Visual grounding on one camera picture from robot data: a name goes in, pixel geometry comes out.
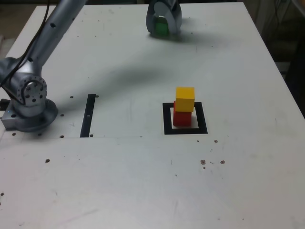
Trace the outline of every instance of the floor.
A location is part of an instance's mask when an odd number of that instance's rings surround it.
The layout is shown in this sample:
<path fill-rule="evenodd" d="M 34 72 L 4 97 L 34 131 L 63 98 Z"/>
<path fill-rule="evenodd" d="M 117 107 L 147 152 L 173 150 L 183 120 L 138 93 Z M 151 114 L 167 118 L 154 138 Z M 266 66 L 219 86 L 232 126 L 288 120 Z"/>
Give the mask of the floor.
<path fill-rule="evenodd" d="M 0 5 L 0 59 L 4 58 L 36 5 Z"/>

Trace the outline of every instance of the green block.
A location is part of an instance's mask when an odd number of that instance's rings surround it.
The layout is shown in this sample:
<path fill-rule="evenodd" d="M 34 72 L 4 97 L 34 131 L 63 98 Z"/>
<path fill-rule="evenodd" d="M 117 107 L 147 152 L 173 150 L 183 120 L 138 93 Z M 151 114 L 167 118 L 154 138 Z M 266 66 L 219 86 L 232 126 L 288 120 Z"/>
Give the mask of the green block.
<path fill-rule="evenodd" d="M 168 35 L 168 25 L 167 20 L 165 18 L 158 18 L 155 24 L 155 32 L 159 36 L 167 36 Z"/>

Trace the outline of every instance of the metal mounting plate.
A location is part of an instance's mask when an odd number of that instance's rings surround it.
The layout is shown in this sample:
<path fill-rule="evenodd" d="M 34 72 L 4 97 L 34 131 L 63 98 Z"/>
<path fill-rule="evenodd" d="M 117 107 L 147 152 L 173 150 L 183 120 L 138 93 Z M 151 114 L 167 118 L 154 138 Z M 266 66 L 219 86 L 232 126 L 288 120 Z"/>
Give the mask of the metal mounting plate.
<path fill-rule="evenodd" d="M 57 113 L 58 110 L 55 103 L 46 99 L 46 109 L 40 115 L 31 118 L 22 117 L 13 110 L 13 106 L 10 102 L 2 117 L 2 123 L 6 130 L 33 132 L 50 125 L 55 120 Z"/>

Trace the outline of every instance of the table surface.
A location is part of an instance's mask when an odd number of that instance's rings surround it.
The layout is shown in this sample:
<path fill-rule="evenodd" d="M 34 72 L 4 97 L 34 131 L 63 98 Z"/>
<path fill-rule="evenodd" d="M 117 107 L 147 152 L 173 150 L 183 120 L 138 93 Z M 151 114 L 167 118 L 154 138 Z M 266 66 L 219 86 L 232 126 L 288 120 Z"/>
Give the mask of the table surface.
<path fill-rule="evenodd" d="M 64 117 L 41 133 L 0 125 L 0 228 L 305 226 L 305 121 L 244 4 L 181 8 L 177 41 L 149 36 L 147 5 L 82 9 L 42 71 Z M 195 87 L 208 134 L 164 135 L 177 86 Z M 93 137 L 80 138 L 88 94 Z"/>

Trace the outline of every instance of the robotic arm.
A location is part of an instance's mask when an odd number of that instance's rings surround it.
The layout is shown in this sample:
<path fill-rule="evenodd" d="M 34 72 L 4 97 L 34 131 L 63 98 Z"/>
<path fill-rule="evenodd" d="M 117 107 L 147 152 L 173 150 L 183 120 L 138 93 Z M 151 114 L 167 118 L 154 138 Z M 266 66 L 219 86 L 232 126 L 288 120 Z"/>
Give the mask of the robotic arm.
<path fill-rule="evenodd" d="M 10 103 L 2 117 L 7 130 L 33 132 L 55 120 L 58 110 L 55 103 L 46 98 L 47 84 L 41 77 L 42 67 L 86 1 L 60 1 L 48 20 L 44 20 L 42 30 L 31 42 L 26 56 L 0 61 L 0 82 L 10 96 Z M 168 20 L 170 32 L 179 31 L 181 8 L 176 0 L 152 0 L 146 18 L 149 32 L 153 32 L 155 19 L 159 16 Z"/>

